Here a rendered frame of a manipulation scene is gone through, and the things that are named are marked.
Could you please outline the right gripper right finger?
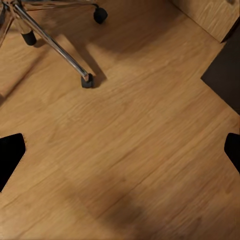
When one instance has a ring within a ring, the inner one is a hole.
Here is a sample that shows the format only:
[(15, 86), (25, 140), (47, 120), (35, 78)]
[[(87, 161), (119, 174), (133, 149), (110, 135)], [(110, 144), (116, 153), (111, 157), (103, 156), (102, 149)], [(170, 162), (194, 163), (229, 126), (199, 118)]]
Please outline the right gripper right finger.
[(240, 135), (229, 133), (227, 135), (224, 151), (240, 173)]

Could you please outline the swivel chair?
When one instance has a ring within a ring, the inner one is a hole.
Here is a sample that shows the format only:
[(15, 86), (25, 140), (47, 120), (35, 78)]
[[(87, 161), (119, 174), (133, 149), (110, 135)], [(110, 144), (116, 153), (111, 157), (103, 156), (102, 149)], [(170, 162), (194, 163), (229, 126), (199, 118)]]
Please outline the swivel chair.
[(82, 87), (94, 86), (93, 75), (88, 73), (78, 62), (54, 40), (32, 17), (28, 11), (57, 9), (65, 7), (95, 6), (94, 19), (103, 23), (108, 13), (99, 7), (99, 0), (0, 0), (0, 48), (14, 22), (25, 42), (34, 46), (37, 38), (33, 29), (57, 51), (81, 75)]

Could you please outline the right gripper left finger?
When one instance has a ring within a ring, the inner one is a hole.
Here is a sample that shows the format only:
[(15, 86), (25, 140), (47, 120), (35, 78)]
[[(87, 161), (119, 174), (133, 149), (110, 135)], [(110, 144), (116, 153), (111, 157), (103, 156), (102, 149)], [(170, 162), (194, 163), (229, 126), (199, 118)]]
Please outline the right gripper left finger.
[(26, 152), (21, 133), (0, 138), (0, 193)]

